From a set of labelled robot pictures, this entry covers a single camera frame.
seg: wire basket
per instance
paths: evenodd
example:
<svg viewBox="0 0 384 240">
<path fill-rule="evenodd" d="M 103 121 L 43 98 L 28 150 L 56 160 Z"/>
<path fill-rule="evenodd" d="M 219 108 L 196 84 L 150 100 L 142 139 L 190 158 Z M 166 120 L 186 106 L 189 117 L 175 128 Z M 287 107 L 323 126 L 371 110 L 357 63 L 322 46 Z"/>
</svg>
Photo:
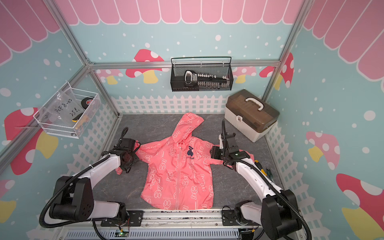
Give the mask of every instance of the wire basket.
<svg viewBox="0 0 384 240">
<path fill-rule="evenodd" d="M 172 91 L 231 90 L 231 60 L 231 57 L 172 58 Z"/>
<path fill-rule="evenodd" d="M 75 101 L 80 104 L 81 106 L 81 100 L 84 98 L 93 98 L 91 103 L 88 105 L 87 109 L 85 109 L 85 112 L 81 115 L 80 119 L 76 122 L 76 124 L 73 127 L 68 126 L 65 122 L 63 122 L 61 119 L 56 118 L 54 122 L 51 122 L 51 113 L 44 111 L 43 109 L 48 108 L 48 106 L 53 102 L 53 98 L 55 95 L 53 95 L 44 105 L 42 108 L 37 111 L 33 117 L 36 119 L 36 121 L 39 123 L 42 129 L 47 134 L 50 135 L 58 135 L 63 137 L 72 137 L 72 138 L 80 138 L 80 136 L 83 134 L 85 129 L 87 128 L 89 122 L 93 119 L 95 116 L 97 110 L 101 106 L 100 96 L 98 93 L 93 93 L 81 89 L 72 88 L 69 82 L 66 82 L 61 89 L 63 89 L 63 92 L 65 92 L 68 95 L 71 95 L 72 93 L 75 96 Z"/>
</svg>

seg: jacket zipper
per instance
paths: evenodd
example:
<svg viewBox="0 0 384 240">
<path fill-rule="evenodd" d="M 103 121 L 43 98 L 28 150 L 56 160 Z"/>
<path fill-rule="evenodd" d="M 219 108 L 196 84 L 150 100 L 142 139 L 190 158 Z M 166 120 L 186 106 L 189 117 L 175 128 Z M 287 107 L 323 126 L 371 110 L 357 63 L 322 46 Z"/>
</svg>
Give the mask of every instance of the jacket zipper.
<svg viewBox="0 0 384 240">
<path fill-rule="evenodd" d="M 177 155 L 177 181 L 176 181 L 176 201 L 175 201 L 175 210 L 179 210 L 179 192 L 180 192 L 180 156 L 182 154 L 182 149 L 180 147 L 179 154 Z"/>
</svg>

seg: mounting plate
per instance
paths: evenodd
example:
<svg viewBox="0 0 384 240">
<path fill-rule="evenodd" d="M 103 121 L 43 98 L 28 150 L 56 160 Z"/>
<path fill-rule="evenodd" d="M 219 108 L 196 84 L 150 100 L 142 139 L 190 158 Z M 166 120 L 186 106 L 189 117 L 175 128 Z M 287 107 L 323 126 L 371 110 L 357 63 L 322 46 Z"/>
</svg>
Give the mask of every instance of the mounting plate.
<svg viewBox="0 0 384 240">
<path fill-rule="evenodd" d="M 144 211 L 127 211 L 129 214 L 129 222 L 124 224 L 122 227 L 127 227 L 128 224 L 130 227 L 140 227 L 141 221 L 143 220 Z M 101 221 L 102 227 L 116 227 L 115 224 L 109 221 Z"/>
<path fill-rule="evenodd" d="M 236 220 L 236 213 L 234 210 L 222 210 L 221 211 L 221 216 L 222 216 L 222 222 L 223 226 L 240 226 Z M 258 226 L 257 223 L 250 221 L 247 224 L 243 224 L 244 226 Z"/>
</svg>

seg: mushroom mural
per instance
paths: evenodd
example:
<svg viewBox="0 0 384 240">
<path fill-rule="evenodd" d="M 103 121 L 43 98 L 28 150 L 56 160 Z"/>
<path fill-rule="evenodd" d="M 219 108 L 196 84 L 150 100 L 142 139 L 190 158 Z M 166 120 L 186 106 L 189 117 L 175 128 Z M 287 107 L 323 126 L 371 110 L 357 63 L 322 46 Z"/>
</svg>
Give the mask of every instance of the mushroom mural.
<svg viewBox="0 0 384 240">
<path fill-rule="evenodd" d="M 115 85 L 118 83 L 114 76 L 123 76 L 122 72 L 118 69 L 98 69 L 96 73 L 103 83 L 105 82 L 105 79 L 107 79 L 107 83 L 109 85 Z"/>
<path fill-rule="evenodd" d="M 235 83 L 245 83 L 245 75 L 256 76 L 255 67 L 237 67 L 232 70 L 233 78 L 237 78 Z"/>
<path fill-rule="evenodd" d="M 148 49 L 140 49 L 132 62 L 164 62 L 164 60 L 155 52 Z M 155 70 L 168 72 L 169 68 L 153 68 L 153 69 L 127 69 L 125 74 L 130 78 L 144 75 L 144 83 L 157 83 L 159 80 L 155 75 Z"/>
<path fill-rule="evenodd" d="M 285 82 L 285 86 L 287 88 L 289 88 L 289 86 L 291 86 L 291 83 L 292 83 L 292 78 L 293 78 L 293 72 L 294 72 L 294 64 L 293 64 L 293 55 L 292 53 L 289 53 L 288 55 L 288 58 L 287 60 L 285 61 L 285 64 L 283 66 L 283 69 L 281 70 L 278 78 L 277 78 L 277 81 L 275 82 L 274 84 L 274 87 L 277 91 L 280 90 L 280 84 L 281 84 L 281 81 L 284 79 L 284 82 Z M 273 73 L 273 70 L 274 70 L 274 67 L 271 67 L 271 66 L 268 66 L 266 68 L 264 68 L 261 72 L 260 72 L 260 77 L 262 78 L 266 78 L 266 77 L 269 77 L 272 75 Z"/>
<path fill-rule="evenodd" d="M 7 144 L 32 120 L 36 111 L 37 108 L 23 108 L 14 111 L 5 118 L 4 127 Z M 59 139 L 57 137 L 48 135 L 40 129 L 11 162 L 13 173 L 16 175 L 26 173 L 33 163 L 36 150 L 39 150 L 48 159 L 55 152 L 58 145 Z"/>
<path fill-rule="evenodd" d="M 346 174 L 338 174 L 336 183 L 352 204 L 358 206 L 341 209 L 356 236 L 361 240 L 384 237 L 384 191 Z"/>
<path fill-rule="evenodd" d="M 321 132 L 307 132 L 306 138 L 306 144 L 310 142 L 314 145 L 313 148 L 308 149 L 312 160 L 319 162 L 320 158 L 324 155 L 329 168 L 334 170 L 340 160 L 340 147 L 336 137 Z"/>
<path fill-rule="evenodd" d="M 0 199 L 5 193 L 13 187 L 14 180 L 0 180 Z M 16 208 L 16 201 L 1 201 L 0 200 L 0 223 L 5 223 Z"/>
</svg>

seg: jacket hood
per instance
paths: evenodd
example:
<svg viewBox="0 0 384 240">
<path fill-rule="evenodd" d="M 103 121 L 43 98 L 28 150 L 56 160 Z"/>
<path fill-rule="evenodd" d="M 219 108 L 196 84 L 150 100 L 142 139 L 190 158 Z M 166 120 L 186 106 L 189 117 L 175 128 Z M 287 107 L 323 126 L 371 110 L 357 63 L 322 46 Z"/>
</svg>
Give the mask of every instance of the jacket hood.
<svg viewBox="0 0 384 240">
<path fill-rule="evenodd" d="M 174 142 L 189 142 L 192 131 L 195 130 L 204 119 L 193 113 L 186 113 L 176 125 L 175 131 L 172 133 Z"/>
</svg>

